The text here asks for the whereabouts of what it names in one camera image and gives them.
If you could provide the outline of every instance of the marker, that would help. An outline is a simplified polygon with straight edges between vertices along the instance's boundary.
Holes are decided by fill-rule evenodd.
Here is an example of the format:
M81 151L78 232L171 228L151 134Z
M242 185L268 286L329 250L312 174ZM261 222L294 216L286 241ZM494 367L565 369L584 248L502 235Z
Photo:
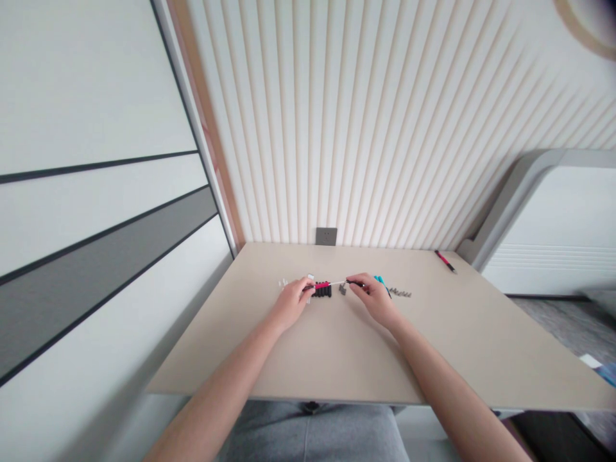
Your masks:
M448 261L447 261L447 259L446 259L444 256L442 256L442 255L441 255L441 253L440 253L438 250L435 250L435 251L434 251L434 253L435 253L436 255L438 255L438 257L439 257L439 258L443 261L443 263L445 263L445 264L447 265L447 267L451 270L451 272L452 272L453 274L458 274L458 272L456 271L456 269L455 269L453 266L451 266L451 263L450 263L450 262L448 262Z
M381 276L374 276L374 279L376 279L377 281L379 281L383 286L385 286L385 281L383 281L383 278ZM385 289L387 290L387 295L389 295L389 298L391 298L391 294L389 293L389 289L387 288L387 286L385 286Z
M327 282L327 281L325 281L325 282L321 282L320 284L315 284L313 286L306 286L306 287L304 287L304 291L310 290L310 289L317 290L317 289L321 289L322 287L334 286L335 284L344 284L345 282L347 282L347 281L346 280L338 281L338 282Z

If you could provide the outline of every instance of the person's right hand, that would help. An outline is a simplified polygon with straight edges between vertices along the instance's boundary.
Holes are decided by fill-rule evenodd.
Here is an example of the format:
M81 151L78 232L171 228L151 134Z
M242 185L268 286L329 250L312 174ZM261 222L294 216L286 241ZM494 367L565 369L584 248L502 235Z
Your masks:
M401 314L398 308L389 297L387 288L382 282L374 279L368 273L361 273L346 278L349 281L360 282L364 287L357 284L349 284L351 290L359 299L364 302L370 316L385 329L391 330L400 322Z

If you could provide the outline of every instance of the electrical outlet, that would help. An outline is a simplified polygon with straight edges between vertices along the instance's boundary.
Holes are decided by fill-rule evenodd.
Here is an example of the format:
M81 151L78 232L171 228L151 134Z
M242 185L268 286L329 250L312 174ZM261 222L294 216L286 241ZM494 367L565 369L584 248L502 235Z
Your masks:
M338 228L317 228L316 229L316 244L317 245L336 245L336 235Z

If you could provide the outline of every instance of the table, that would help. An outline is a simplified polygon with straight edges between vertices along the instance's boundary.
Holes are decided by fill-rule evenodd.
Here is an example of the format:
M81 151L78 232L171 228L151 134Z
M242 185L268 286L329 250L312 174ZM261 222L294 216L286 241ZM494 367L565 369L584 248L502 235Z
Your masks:
M336 281L367 271L404 316L490 406L616 410L616 389L453 252L458 274L430 251L249 243L240 252L148 386L192 395L265 317L283 278ZM276 344L253 398L425 404L389 332L350 290L312 298Z

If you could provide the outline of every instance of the forearm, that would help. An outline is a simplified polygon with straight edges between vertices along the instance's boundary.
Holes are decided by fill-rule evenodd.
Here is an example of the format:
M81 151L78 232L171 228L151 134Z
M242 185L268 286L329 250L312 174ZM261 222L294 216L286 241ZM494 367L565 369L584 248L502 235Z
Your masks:
M400 319L390 332L464 460L530 460L490 408L410 322Z
M213 460L281 333L269 318L257 326L195 393L145 460Z

